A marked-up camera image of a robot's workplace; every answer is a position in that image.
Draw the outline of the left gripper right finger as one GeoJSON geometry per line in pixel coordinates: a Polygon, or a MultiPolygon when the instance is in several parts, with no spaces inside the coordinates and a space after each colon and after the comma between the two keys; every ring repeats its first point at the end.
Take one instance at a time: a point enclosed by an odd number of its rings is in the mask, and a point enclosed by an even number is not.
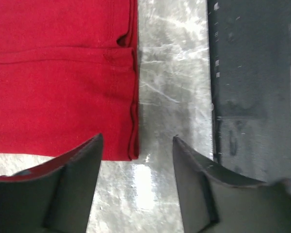
{"type": "Polygon", "coordinates": [[[291,233],[291,179],[248,178],[177,136],[173,165],[186,233],[291,233]]]}

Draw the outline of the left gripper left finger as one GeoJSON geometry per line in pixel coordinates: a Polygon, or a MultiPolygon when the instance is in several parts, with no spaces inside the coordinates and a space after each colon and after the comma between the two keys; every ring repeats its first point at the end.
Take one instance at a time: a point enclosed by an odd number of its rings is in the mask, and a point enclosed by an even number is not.
{"type": "Polygon", "coordinates": [[[0,233],[84,233],[102,160],[98,134],[38,166],[0,176],[0,233]]]}

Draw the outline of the red t shirt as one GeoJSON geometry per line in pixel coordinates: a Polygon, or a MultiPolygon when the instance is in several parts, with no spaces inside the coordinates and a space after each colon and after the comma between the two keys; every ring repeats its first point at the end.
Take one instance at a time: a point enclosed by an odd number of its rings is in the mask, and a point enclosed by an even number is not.
{"type": "Polygon", "coordinates": [[[58,156],[101,133],[138,142],[138,2],[0,0],[0,153],[58,156]]]}

